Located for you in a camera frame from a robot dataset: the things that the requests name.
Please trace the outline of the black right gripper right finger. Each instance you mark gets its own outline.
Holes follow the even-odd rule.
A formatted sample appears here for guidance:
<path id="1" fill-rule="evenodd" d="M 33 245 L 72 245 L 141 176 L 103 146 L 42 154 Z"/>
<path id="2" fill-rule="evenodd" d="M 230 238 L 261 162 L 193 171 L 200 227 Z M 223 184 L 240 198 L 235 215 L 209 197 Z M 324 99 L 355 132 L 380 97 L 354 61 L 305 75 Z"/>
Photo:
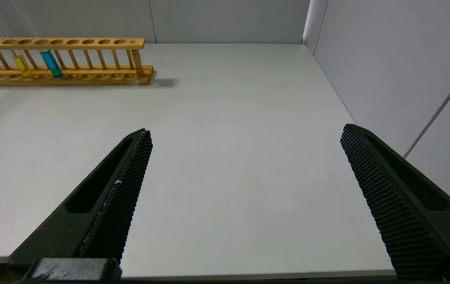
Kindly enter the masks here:
<path id="1" fill-rule="evenodd" d="M 365 128 L 340 143 L 398 279 L 450 280 L 450 196 Z"/>

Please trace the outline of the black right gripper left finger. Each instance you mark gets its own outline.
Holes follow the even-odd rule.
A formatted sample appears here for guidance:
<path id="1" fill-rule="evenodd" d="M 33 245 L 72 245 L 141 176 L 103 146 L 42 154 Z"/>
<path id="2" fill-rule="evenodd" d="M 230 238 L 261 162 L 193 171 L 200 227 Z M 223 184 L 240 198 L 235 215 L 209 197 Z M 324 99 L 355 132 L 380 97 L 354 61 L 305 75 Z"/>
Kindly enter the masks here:
<path id="1" fill-rule="evenodd" d="M 9 267 L 25 273 L 43 258 L 121 260 L 152 149 L 147 129 L 124 137 L 14 250 Z"/>

